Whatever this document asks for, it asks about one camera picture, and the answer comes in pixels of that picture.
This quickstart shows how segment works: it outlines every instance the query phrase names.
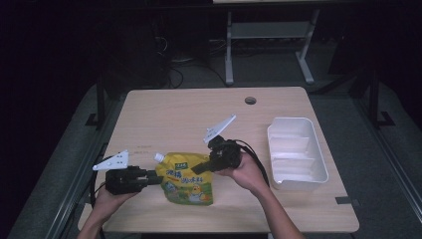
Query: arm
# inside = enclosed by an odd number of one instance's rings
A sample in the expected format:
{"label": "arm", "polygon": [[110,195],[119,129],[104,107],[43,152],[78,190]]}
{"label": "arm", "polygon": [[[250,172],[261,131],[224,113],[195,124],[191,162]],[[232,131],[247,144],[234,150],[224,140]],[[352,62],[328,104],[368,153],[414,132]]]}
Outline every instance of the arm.
{"label": "arm", "polygon": [[304,238],[265,182],[260,169],[249,154],[242,154],[242,161],[238,168],[227,168],[216,173],[232,177],[237,184],[250,190],[258,198],[274,238]]}
{"label": "arm", "polygon": [[78,239],[97,238],[103,224],[125,203],[137,193],[112,195],[104,186],[100,188],[96,205],[81,229]]}

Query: white cap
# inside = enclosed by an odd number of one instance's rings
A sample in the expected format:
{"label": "white cap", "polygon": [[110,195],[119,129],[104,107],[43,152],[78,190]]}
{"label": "white cap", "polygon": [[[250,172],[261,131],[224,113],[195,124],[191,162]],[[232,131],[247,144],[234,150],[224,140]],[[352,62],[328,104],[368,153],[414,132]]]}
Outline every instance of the white cap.
{"label": "white cap", "polygon": [[157,162],[162,162],[162,160],[164,160],[164,157],[165,157],[165,155],[158,152],[158,153],[155,154],[154,160],[157,161]]}

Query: white plastic tray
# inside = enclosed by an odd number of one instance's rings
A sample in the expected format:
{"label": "white plastic tray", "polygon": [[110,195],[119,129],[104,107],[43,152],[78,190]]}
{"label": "white plastic tray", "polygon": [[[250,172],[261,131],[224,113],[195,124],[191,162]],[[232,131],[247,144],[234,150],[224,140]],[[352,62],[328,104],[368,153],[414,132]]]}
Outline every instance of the white plastic tray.
{"label": "white plastic tray", "polygon": [[306,118],[275,118],[268,127],[273,186],[314,190],[328,181],[313,123]]}

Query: drink pouch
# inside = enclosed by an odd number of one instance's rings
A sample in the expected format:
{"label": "drink pouch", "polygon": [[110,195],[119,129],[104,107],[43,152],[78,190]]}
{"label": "drink pouch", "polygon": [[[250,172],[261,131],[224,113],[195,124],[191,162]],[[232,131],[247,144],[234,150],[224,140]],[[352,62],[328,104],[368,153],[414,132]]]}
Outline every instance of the drink pouch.
{"label": "drink pouch", "polygon": [[192,152],[169,152],[165,156],[158,153],[155,167],[158,176],[163,176],[161,188],[166,198],[173,203],[184,205],[211,205],[212,172],[196,174],[192,167],[209,161],[209,156]]}

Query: wooden table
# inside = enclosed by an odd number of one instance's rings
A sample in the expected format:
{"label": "wooden table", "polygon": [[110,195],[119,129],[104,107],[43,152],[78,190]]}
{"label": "wooden table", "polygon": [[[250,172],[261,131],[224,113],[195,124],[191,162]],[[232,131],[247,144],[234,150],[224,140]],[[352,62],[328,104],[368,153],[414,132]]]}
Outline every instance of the wooden table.
{"label": "wooden table", "polygon": [[[245,103],[254,97],[254,105]],[[206,90],[133,91],[125,100],[105,156],[127,149],[129,165],[154,169],[156,152],[209,153],[203,142],[206,128],[237,118],[221,133],[226,139],[241,139],[258,154],[271,178],[267,128],[275,117],[300,117],[313,121],[329,180],[318,189],[281,191],[273,188],[292,220],[303,232],[353,232],[359,227],[350,204],[337,204],[346,197],[341,178],[320,129],[307,93],[302,88],[243,88]],[[97,187],[105,181],[97,178]],[[173,204],[157,185],[144,188],[128,200],[104,226],[120,232],[270,232],[258,200],[231,178],[214,175],[214,204]],[[79,227],[85,223],[87,205]]]}

